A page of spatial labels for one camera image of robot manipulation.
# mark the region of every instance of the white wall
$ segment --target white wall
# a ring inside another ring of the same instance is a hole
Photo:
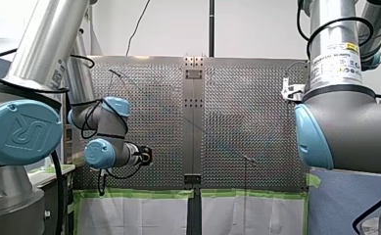
[[[147,0],[99,0],[93,27],[104,55],[124,55]],[[365,1],[357,3],[360,15]],[[215,56],[305,59],[306,41],[296,28],[296,0],[216,0]],[[302,15],[305,32],[310,19]],[[152,0],[129,55],[209,54],[209,0]],[[364,84],[381,93],[381,66]]]

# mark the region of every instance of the green tape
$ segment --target green tape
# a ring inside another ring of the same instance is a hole
[[[75,190],[74,195],[85,198],[136,198],[136,199],[188,199],[193,198],[193,190],[148,191],[134,189],[107,188],[103,197],[97,190]]]
[[[309,234],[309,195],[304,200],[303,235]]]
[[[318,188],[321,183],[321,179],[313,174],[307,173],[307,185],[310,187]]]
[[[242,190],[242,189],[202,189],[202,198],[231,198],[231,197],[255,197],[273,198],[286,200],[303,200],[308,196],[307,193],[279,193],[261,190]]]
[[[73,229],[73,234],[77,235],[77,226],[79,224],[79,210],[80,206],[83,203],[83,200],[81,198],[80,194],[74,193],[73,192],[73,203],[74,203],[74,229]]]

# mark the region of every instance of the perforated metal panel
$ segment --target perforated metal panel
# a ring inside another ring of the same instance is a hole
[[[203,77],[192,81],[184,58],[94,60],[98,97],[129,100],[126,139],[152,147],[155,154],[152,166],[128,180],[109,179],[110,187],[182,189],[184,173],[201,173],[202,188],[304,191],[294,107],[280,94],[284,72],[295,61],[204,59],[197,68]],[[291,83],[304,83],[307,69],[293,67],[290,76]],[[96,188],[97,172],[77,169],[74,187]]]
[[[141,167],[127,180],[109,178],[108,187],[139,189],[183,188],[182,58],[94,58],[93,83],[98,98],[118,96],[131,104],[126,140],[153,149],[154,164]],[[121,74],[113,75],[109,70]],[[116,168],[129,175],[134,167]],[[96,188],[97,172],[88,166],[76,172],[76,188]]]
[[[304,190],[294,106],[280,93],[292,63],[206,59],[202,187]],[[291,83],[305,83],[307,69],[293,67],[290,77]]]

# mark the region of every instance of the aluminum tube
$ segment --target aluminum tube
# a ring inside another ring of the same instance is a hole
[[[362,17],[370,21],[374,27],[373,38],[360,48],[362,62],[370,61],[381,47],[381,5],[366,2]],[[364,40],[369,34],[369,29],[363,23],[358,25],[358,38]]]
[[[89,0],[39,0],[5,79],[57,90]]]
[[[86,56],[85,46],[81,32],[77,34],[73,45],[72,54]],[[69,58],[66,73],[66,84],[69,87],[69,99],[71,104],[86,103],[95,100],[93,91],[92,74],[88,65],[90,62],[79,58]]]
[[[311,32],[330,21],[355,16],[355,0],[313,0],[310,3]],[[311,77],[307,91],[336,84],[362,84],[361,74],[357,70],[353,70],[353,74],[350,69],[349,73],[337,72],[341,69],[341,58],[335,54],[348,53],[343,48],[347,43],[358,45],[356,22],[334,23],[318,34],[311,45]],[[355,50],[353,59],[346,62],[353,62],[359,68],[358,48]]]

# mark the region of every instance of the end effector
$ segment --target end effector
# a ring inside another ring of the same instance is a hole
[[[107,169],[125,165],[149,165],[152,150],[125,141],[128,131],[129,103],[117,97],[106,97],[94,103],[75,105],[69,122],[82,130],[95,130],[99,137],[84,150],[86,162],[93,168]]]

